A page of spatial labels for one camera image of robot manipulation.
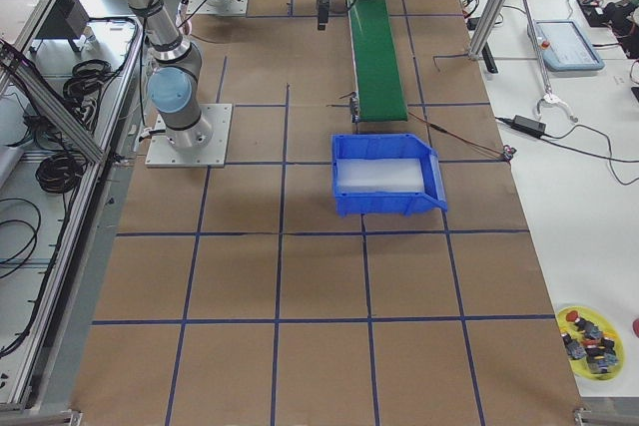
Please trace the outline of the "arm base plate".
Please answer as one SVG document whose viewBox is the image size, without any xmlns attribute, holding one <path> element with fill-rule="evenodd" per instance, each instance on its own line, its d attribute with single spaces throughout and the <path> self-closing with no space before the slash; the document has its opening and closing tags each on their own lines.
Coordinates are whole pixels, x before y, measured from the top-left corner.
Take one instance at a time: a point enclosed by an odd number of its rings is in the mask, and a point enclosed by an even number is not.
<svg viewBox="0 0 639 426">
<path fill-rule="evenodd" d="M 207 0 L 201 11 L 218 17 L 242 17 L 248 13 L 249 0 Z"/>
<path fill-rule="evenodd" d="M 165 125 L 158 115 L 157 130 L 146 154 L 145 164 L 150 168 L 223 168 L 226 163 L 232 104 L 201 104 L 201 117 L 186 131 L 176 131 Z"/>
</svg>

